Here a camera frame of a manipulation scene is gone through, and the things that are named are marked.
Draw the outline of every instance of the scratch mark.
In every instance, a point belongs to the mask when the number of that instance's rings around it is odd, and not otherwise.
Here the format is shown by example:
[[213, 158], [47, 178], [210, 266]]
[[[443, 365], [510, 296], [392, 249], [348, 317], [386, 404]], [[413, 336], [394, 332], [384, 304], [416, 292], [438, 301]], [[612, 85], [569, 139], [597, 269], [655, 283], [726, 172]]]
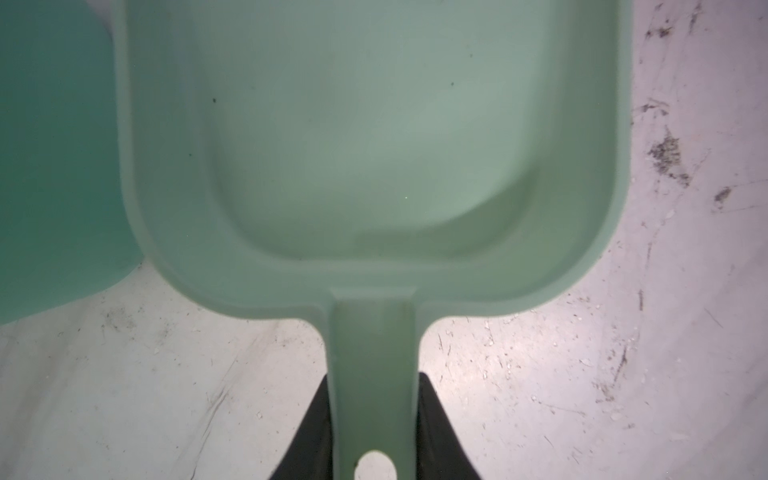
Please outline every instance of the scratch mark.
[[714, 212], [716, 214], [732, 214], [733, 212], [741, 212], [744, 210], [752, 210], [753, 208], [762, 208], [762, 207], [768, 207], [768, 204], [762, 204], [762, 205], [753, 205], [752, 207], [744, 207], [744, 208], [737, 208], [734, 210], [722, 210], [718, 212]]
[[708, 309], [706, 309], [706, 308], [704, 309], [704, 311], [705, 311], [705, 312], [707, 312], [707, 315], [709, 315], [709, 316], [710, 316], [710, 318], [711, 318], [711, 319], [712, 319], [712, 320], [713, 320], [713, 321], [714, 321], [714, 322], [717, 324], [717, 326], [719, 326], [720, 328], [724, 328], [724, 327], [723, 327], [723, 324], [717, 321], [717, 319], [715, 318], [715, 315], [713, 315], [713, 314], [712, 314], [712, 312], [710, 312], [710, 311], [709, 311]]
[[536, 400], [536, 402], [539, 405], [543, 405], [545, 407], [549, 407], [550, 409], [562, 410], [563, 412], [575, 413], [577, 415], [581, 415], [582, 417], [585, 417], [585, 418], [587, 417], [587, 414], [585, 412], [582, 412], [581, 410], [564, 409], [563, 407], [558, 407], [558, 406], [550, 405], [548, 403], [544, 403], [541, 400]]
[[624, 366], [627, 365], [627, 346], [624, 346], [624, 352], [621, 354], [621, 361], [619, 362], [619, 366], [616, 369], [616, 375], [614, 375], [614, 385], [616, 385], [616, 381], [619, 380], [619, 374], [621, 374], [621, 369], [624, 368]]
[[694, 13], [690, 14], [690, 24], [688, 24], [688, 33], [694, 33], [694, 26], [696, 25], [696, 21], [699, 19], [699, 15], [703, 13], [703, 10], [701, 9], [701, 0], [696, 4], [696, 8], [694, 8]]

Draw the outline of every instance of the dirt speck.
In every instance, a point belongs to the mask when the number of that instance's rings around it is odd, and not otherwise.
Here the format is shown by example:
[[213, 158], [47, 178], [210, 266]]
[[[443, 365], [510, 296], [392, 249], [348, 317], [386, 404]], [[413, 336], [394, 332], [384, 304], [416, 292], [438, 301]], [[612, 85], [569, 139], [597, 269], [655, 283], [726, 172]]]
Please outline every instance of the dirt speck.
[[604, 399], [597, 400], [596, 403], [613, 402], [616, 399], [616, 397], [614, 397], [614, 394], [611, 392], [610, 386], [606, 385], [605, 383], [601, 383], [600, 385], [598, 385], [598, 388], [602, 392]]
[[696, 4], [696, 8], [694, 8], [694, 12], [690, 14], [690, 23], [688, 24], [688, 33], [694, 33], [694, 27], [696, 26], [696, 22], [699, 19], [699, 15], [703, 13], [703, 10], [701, 8], [701, 0]]
[[730, 187], [724, 187], [722, 190], [717, 192], [717, 195], [715, 195], [715, 205], [717, 205], [717, 208], [721, 209], [723, 208], [723, 203], [730, 195], [731, 188]]

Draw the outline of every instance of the dust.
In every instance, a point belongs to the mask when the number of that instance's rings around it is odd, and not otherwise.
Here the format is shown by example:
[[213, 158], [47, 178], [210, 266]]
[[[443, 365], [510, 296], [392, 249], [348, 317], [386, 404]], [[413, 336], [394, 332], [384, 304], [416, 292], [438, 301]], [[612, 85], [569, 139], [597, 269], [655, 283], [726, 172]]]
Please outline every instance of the dust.
[[124, 306], [115, 306], [110, 308], [104, 314], [106, 324], [117, 332], [130, 332], [136, 328], [133, 316], [126, 313]]
[[680, 139], [667, 130], [664, 140], [655, 144], [648, 154], [655, 159], [654, 168], [659, 175], [666, 175], [677, 180], [683, 187], [690, 185], [690, 175], [683, 169], [680, 159]]

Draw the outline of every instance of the plastic dustpan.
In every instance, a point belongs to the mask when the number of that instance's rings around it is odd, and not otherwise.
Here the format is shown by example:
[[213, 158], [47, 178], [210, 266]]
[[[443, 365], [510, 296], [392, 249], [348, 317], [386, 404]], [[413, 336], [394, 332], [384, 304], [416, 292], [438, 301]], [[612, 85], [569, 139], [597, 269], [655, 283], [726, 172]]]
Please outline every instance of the plastic dustpan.
[[531, 308], [600, 255], [627, 189], [630, 6], [115, 3], [139, 244], [207, 308], [319, 330], [335, 478], [372, 449], [415, 478], [430, 323]]
[[0, 2], [0, 323], [141, 261], [120, 195], [109, 34], [82, 0]]

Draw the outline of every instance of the dirt stain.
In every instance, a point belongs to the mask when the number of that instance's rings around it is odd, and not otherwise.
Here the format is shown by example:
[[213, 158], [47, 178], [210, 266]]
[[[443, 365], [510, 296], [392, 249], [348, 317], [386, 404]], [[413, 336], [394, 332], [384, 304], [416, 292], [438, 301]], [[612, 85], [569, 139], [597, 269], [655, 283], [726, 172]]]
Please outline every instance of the dirt stain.
[[656, 35], [658, 38], [668, 37], [672, 33], [672, 27], [652, 28], [645, 32], [645, 38], [649, 39]]
[[669, 130], [661, 142], [651, 147], [648, 154], [655, 159], [654, 168], [659, 175], [675, 179], [683, 187], [690, 185], [690, 175], [680, 162], [680, 139], [673, 137]]
[[104, 314], [104, 320], [107, 325], [117, 332], [130, 332], [136, 328], [136, 322], [133, 317], [125, 312], [124, 306], [116, 306], [109, 309]]
[[722, 190], [717, 192], [717, 195], [715, 195], [715, 205], [717, 205], [717, 208], [720, 210], [723, 209], [723, 203], [730, 195], [731, 188], [730, 187], [724, 187]]

